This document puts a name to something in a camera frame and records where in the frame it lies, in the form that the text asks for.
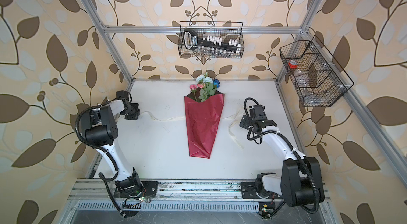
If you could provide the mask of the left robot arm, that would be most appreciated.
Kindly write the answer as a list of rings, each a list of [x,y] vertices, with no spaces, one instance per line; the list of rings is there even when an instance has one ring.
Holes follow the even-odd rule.
[[[108,183],[114,182],[119,193],[134,199],[144,194],[144,186],[123,151],[114,144],[119,134],[117,120],[120,117],[126,120],[137,120],[139,115],[138,103],[131,103],[126,97],[116,98],[105,104],[85,108],[77,115],[74,125],[79,141],[97,150],[106,161],[110,162],[113,177],[107,178],[102,172],[98,176],[104,182],[112,204],[123,218],[128,216],[114,199]]]

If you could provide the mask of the magenta fake rose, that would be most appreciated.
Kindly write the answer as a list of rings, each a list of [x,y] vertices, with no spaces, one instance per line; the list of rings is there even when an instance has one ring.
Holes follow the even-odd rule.
[[[194,100],[196,101],[197,100],[197,97],[196,97],[196,91],[197,91],[197,89],[198,89],[198,86],[197,85],[195,85],[195,84],[193,84],[193,85],[190,85],[190,92],[191,92],[191,94],[193,95],[193,97],[194,97]]]

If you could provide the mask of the light blue fake rose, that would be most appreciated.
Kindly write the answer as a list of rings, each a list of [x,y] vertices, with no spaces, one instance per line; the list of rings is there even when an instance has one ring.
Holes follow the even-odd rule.
[[[214,96],[217,89],[214,84],[213,84],[213,79],[209,77],[208,73],[204,73],[203,75],[200,75],[196,78],[197,84],[202,84],[205,86],[204,89],[201,89],[198,87],[196,93],[198,94],[197,96],[197,101],[198,102],[204,102],[208,100],[211,96]]]

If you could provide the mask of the dark red wrapping paper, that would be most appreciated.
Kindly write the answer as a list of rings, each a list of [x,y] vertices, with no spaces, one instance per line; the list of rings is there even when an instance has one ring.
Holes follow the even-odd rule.
[[[189,156],[209,159],[218,132],[225,95],[219,91],[204,102],[198,93],[184,97]]]

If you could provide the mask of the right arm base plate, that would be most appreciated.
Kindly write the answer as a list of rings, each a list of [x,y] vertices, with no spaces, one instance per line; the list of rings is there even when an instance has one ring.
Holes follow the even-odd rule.
[[[282,200],[283,197],[274,192],[269,192],[263,189],[256,182],[241,182],[238,187],[241,191],[243,199],[263,199],[263,200]]]

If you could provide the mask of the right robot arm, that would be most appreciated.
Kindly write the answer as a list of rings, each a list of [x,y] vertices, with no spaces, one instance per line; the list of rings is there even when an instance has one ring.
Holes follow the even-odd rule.
[[[325,199],[318,160],[296,149],[272,120],[254,121],[244,115],[240,127],[248,130],[248,140],[257,144],[267,143],[282,160],[280,175],[275,172],[258,174],[254,188],[248,192],[261,199],[279,195],[289,207],[301,207],[307,213],[317,213]]]

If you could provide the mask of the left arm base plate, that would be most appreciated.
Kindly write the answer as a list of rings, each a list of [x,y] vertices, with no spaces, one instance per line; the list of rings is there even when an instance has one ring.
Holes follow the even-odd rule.
[[[120,198],[155,197],[158,191],[158,181],[141,181],[137,183],[131,179],[115,181],[114,196]]]

